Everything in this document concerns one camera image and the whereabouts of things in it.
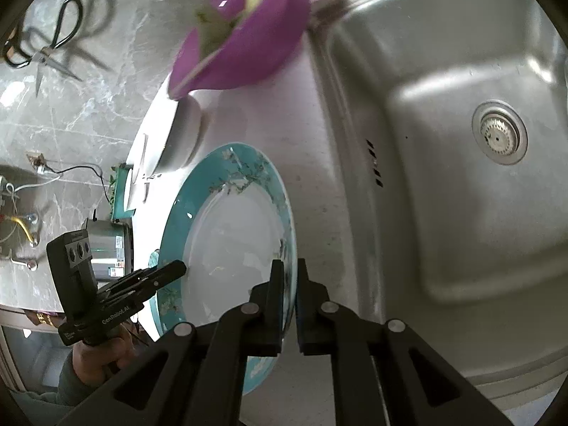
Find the person's left hand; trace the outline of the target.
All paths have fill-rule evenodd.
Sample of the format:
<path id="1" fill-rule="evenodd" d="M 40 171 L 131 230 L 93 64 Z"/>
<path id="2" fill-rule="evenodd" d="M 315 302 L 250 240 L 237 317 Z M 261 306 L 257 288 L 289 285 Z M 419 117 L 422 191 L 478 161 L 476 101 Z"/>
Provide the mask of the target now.
<path id="1" fill-rule="evenodd" d="M 131 335 L 123 327 L 112 339 L 98 346 L 77 342 L 72 349 L 72 367 L 79 380 L 90 388 L 98 388 L 107 380 L 107 368 L 115 364 L 125 368 L 136 354 Z"/>

